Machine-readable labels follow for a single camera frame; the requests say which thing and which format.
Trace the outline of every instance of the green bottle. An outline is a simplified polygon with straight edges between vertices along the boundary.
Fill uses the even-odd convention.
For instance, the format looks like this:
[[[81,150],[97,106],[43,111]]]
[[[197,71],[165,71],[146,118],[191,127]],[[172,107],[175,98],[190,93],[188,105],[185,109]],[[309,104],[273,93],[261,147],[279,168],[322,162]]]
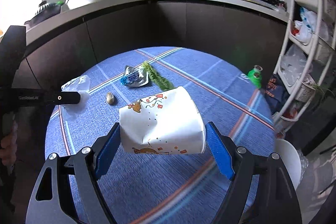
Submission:
[[[258,88],[261,88],[261,71],[262,67],[255,65],[253,70],[250,70],[247,77],[251,80],[251,82]]]

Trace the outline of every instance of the countertop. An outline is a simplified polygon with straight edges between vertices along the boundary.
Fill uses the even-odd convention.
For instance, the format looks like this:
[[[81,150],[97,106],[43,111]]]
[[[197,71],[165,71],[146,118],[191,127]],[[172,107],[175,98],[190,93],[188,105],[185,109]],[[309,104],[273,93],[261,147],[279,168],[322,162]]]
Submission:
[[[89,13],[102,10],[108,7],[126,4],[126,3],[132,3],[142,0],[102,0],[96,3],[92,3],[89,5],[85,5],[82,7],[79,7],[77,9],[73,10],[67,10],[63,13],[60,13],[56,16],[53,16],[40,24],[34,26],[33,28],[29,29],[26,33],[26,41],[27,45],[38,39],[39,37],[43,36],[44,34],[52,31],[53,29],[69,22],[74,19],[80,18],[84,15],[87,15]],[[288,21],[289,14],[287,12],[277,12],[268,8],[265,8],[263,6],[250,3],[248,1],[244,0],[206,0],[206,1],[214,1],[214,2],[221,2],[221,3],[227,3],[229,5],[237,5],[242,8],[247,8],[251,10],[258,11],[260,13],[263,13],[265,15],[274,17],[278,20],[282,20],[284,22]]]

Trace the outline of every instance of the blue gripper pad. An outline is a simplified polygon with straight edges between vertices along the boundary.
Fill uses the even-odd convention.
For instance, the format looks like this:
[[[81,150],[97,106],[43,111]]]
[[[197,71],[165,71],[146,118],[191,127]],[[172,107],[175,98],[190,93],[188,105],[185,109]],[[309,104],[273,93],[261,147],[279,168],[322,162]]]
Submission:
[[[119,148],[120,145],[120,125],[117,123],[117,126],[112,128],[112,132],[109,132],[107,136],[100,137],[105,141],[103,147],[101,148],[99,154],[96,158],[96,167],[94,170],[94,176],[96,180],[99,180],[101,176],[106,175],[112,160]]]
[[[229,180],[232,180],[235,176],[235,172],[232,167],[232,157],[228,149],[221,141],[218,135],[220,134],[219,131],[212,122],[208,122],[205,125],[205,129],[207,131],[207,143],[210,147],[213,157],[215,158],[219,171]]]

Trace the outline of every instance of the green chenille stem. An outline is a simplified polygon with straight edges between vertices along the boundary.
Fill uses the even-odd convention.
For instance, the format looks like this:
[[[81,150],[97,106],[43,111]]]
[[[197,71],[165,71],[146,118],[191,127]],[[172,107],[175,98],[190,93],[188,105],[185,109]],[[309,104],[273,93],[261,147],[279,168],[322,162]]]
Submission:
[[[174,85],[162,77],[147,61],[142,63],[143,68],[148,72],[149,78],[156,84],[162,91],[174,89]]]

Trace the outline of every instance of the bolt head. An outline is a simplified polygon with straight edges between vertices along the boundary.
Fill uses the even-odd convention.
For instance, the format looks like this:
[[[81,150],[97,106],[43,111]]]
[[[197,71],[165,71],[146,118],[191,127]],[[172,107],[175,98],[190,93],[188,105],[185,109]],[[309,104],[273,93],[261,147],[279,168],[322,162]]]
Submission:
[[[275,159],[275,160],[278,160],[280,158],[280,156],[277,153],[272,153],[272,158]]]
[[[49,159],[50,160],[53,160],[54,158],[56,158],[57,157],[57,154],[56,153],[51,153],[50,155],[49,155]]]
[[[239,146],[239,147],[237,148],[237,151],[238,151],[238,153],[245,154],[245,153],[246,153],[246,148],[245,148],[245,147],[242,147],[242,146]]]
[[[82,153],[83,154],[87,154],[87,153],[89,153],[91,151],[91,148],[89,148],[89,147],[84,147],[83,149],[82,149]]]

